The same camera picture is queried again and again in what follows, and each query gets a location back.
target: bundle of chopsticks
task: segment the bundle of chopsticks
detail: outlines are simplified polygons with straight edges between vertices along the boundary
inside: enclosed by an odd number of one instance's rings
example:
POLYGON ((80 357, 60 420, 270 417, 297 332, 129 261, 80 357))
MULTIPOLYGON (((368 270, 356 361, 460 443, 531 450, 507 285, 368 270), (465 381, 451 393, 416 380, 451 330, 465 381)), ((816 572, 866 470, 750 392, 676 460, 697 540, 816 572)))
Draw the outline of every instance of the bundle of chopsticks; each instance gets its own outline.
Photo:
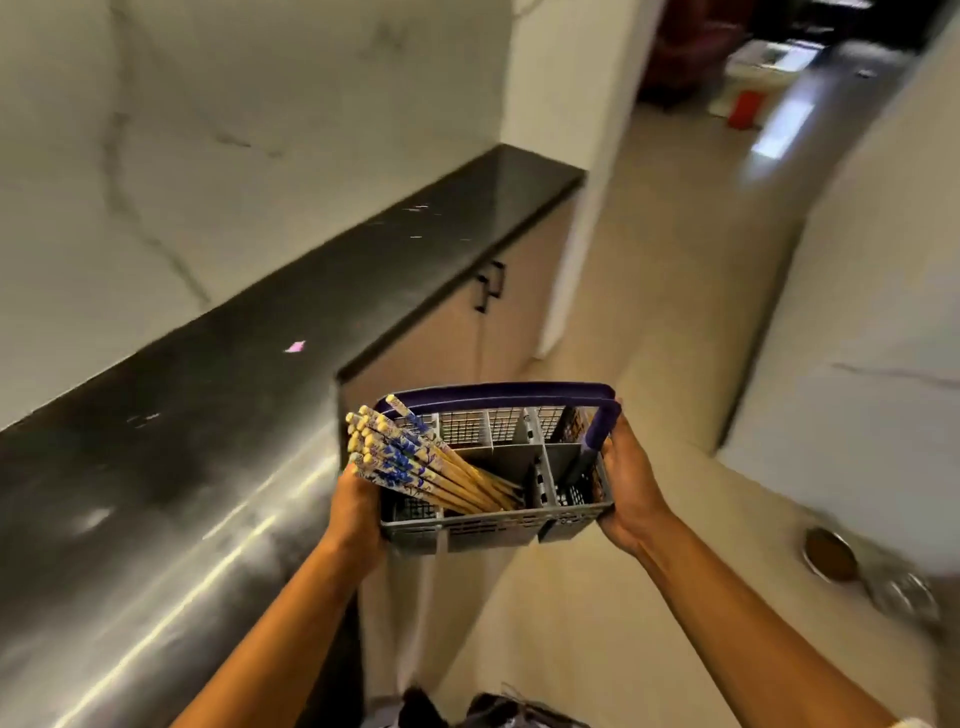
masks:
POLYGON ((396 422, 366 405, 347 415, 350 462, 370 482, 462 514, 522 507, 519 486, 470 465, 396 395, 387 403, 396 422))

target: cabinet door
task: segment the cabinet door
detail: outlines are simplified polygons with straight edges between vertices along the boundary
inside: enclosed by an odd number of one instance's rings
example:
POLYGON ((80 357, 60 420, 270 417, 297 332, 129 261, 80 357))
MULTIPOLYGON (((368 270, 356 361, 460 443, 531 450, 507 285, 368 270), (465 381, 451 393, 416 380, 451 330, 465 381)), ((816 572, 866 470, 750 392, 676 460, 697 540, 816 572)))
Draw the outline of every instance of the cabinet door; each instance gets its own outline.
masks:
POLYGON ((345 407, 373 406, 391 392, 477 381, 481 286, 471 280, 344 385, 345 407))
POLYGON ((489 266, 500 297, 490 299, 484 316, 481 381, 515 379, 537 352, 574 203, 558 206, 489 266))

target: black countertop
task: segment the black countertop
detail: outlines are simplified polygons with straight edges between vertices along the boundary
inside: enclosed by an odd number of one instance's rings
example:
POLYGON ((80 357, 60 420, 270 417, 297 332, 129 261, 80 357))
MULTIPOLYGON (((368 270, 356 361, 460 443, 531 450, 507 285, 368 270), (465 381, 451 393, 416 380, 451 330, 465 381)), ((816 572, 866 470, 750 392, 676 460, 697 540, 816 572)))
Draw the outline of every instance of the black countertop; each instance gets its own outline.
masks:
POLYGON ((167 725, 324 531, 338 382, 582 179, 500 145, 0 432, 0 725, 167 725))

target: dishwasher cutlery basket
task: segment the dishwasher cutlery basket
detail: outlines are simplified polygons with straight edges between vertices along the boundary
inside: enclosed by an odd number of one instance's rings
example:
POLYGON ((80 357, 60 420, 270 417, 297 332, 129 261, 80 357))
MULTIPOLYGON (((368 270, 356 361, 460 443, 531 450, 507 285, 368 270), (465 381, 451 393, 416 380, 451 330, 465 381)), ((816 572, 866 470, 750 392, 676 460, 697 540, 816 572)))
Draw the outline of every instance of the dishwasher cutlery basket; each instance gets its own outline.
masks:
MULTIPOLYGON (((564 541, 612 505, 599 457, 620 414, 611 387, 504 382, 396 395, 469 463, 522 485, 524 502, 522 510, 465 516, 384 491, 382 529, 400 553, 564 541)), ((396 418, 386 400, 374 409, 396 418)))

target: white wall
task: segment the white wall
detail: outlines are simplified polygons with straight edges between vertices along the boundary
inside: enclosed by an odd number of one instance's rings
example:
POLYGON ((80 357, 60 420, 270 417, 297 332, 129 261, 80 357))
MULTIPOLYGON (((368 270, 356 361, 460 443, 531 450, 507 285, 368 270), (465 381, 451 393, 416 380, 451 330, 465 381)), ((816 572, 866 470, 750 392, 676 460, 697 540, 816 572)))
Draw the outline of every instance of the white wall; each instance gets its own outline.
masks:
POLYGON ((960 23, 815 207, 721 459, 960 569, 960 23))
POLYGON ((8 5, 0 427, 499 135, 509 0, 8 5))
POLYGON ((501 139, 586 169, 540 343, 560 340, 663 0, 514 0, 501 139))

